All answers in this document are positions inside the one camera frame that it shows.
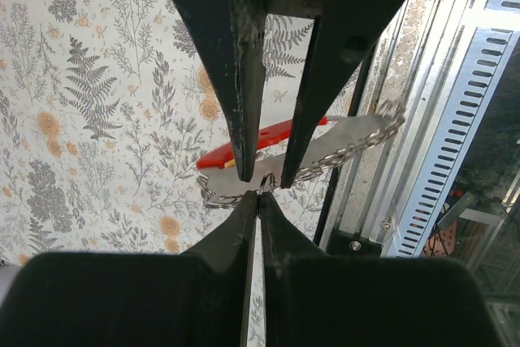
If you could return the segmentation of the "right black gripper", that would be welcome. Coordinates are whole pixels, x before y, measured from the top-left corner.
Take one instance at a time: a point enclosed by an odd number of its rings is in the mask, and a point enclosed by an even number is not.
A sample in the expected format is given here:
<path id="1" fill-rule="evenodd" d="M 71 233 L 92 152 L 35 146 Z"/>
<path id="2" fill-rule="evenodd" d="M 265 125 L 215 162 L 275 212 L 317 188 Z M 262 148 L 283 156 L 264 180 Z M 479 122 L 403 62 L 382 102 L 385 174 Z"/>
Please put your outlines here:
<path id="1" fill-rule="evenodd" d="M 345 83 L 405 0 L 172 0 L 227 121 L 240 180 L 251 180 L 258 142 L 267 12 L 314 19 L 286 154 L 306 149 Z M 296 169 L 283 175 L 293 184 Z"/>

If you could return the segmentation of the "metal key holder red handle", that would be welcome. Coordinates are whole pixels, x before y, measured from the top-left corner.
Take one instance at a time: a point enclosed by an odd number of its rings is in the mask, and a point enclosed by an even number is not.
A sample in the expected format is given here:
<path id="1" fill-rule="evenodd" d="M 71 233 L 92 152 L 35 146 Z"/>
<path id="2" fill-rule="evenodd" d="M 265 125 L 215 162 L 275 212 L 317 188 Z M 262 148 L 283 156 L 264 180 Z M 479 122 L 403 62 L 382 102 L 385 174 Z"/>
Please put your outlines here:
<path id="1" fill-rule="evenodd" d="M 371 115 L 324 116 L 320 126 L 331 124 L 328 131 L 311 139 L 298 154 L 277 154 L 262 157 L 254 163 L 252 179 L 238 178 L 231 143 L 223 144 L 198 159 L 197 183 L 203 205 L 207 208 L 233 208 L 248 191 L 268 192 L 284 182 L 283 175 L 290 167 L 296 169 L 293 182 L 311 180 L 323 172 L 339 167 L 354 155 L 384 143 L 394 137 L 405 122 L 405 107 L 398 101 L 385 101 Z"/>

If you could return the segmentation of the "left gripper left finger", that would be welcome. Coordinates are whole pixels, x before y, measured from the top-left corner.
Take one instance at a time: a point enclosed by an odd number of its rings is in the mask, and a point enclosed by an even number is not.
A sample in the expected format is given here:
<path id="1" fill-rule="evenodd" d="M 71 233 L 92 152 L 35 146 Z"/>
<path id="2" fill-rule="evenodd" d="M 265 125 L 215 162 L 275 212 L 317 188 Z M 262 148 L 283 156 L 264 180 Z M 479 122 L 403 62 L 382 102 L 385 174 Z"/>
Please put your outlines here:
<path id="1" fill-rule="evenodd" d="M 256 206 L 248 192 L 177 255 L 37 255 L 2 304 L 2 345 L 246 345 Z"/>

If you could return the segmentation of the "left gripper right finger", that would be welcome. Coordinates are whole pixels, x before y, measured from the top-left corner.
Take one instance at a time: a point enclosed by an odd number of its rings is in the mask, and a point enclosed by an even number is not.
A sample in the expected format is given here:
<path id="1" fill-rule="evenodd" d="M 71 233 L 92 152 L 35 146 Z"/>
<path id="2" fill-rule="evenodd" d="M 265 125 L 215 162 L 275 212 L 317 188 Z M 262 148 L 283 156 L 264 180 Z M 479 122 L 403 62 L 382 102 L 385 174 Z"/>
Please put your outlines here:
<path id="1" fill-rule="evenodd" d="M 324 253 L 258 198 L 269 346 L 498 346 L 470 273 L 442 258 Z"/>

